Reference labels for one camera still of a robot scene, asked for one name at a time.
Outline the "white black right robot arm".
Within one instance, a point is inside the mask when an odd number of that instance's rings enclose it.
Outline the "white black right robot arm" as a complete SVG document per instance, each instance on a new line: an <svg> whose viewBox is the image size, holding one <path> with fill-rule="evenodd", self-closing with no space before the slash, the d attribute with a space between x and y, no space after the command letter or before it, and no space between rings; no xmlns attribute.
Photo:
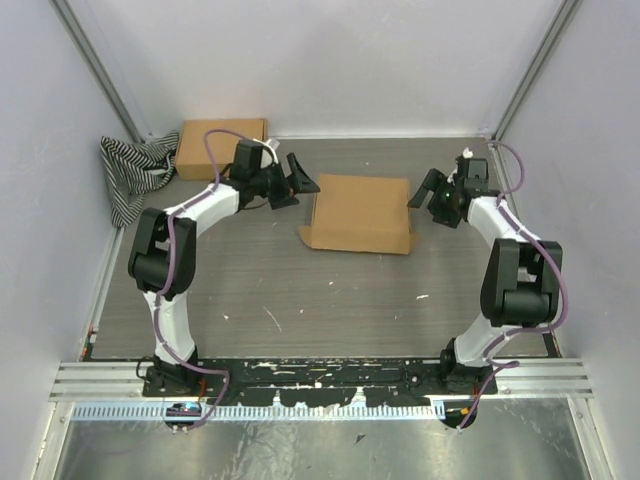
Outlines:
<svg viewBox="0 0 640 480"><path fill-rule="evenodd" d="M513 214L503 192L489 186L488 163L459 156L446 175L432 168L408 202L425 206L434 222L474 227L491 249L480 291L480 313L440 353L439 380L451 394L489 380L495 354L511 338L545 334L566 319L568 296L563 249L533 234Z"/></svg>

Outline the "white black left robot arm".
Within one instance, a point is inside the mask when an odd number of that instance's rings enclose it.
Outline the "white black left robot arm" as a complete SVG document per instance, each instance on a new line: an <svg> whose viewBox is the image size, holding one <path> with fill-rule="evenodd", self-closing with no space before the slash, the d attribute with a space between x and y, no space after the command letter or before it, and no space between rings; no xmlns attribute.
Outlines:
<svg viewBox="0 0 640 480"><path fill-rule="evenodd" d="M300 194L319 191L294 154L281 161L269 143L241 139L232 162L216 168L213 180L200 193L173 207L142 212L128 274L152 319L155 350L144 377L149 387L187 397L212 373L198 363L188 316L187 294L195 278L199 236L245 210L255 198L280 209L298 204Z"/></svg>

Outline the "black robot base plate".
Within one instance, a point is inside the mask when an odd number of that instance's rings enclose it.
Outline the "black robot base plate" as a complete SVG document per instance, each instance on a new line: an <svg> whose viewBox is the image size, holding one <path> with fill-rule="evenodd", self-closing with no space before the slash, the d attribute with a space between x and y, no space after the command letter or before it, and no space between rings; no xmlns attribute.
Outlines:
<svg viewBox="0 0 640 480"><path fill-rule="evenodd" d="M477 394L489 367L455 367L430 358L217 358L198 363L204 375L153 359L143 381L145 397L206 397L222 387L222 406L346 406L358 395L365 405L422 406L432 395Z"/></svg>

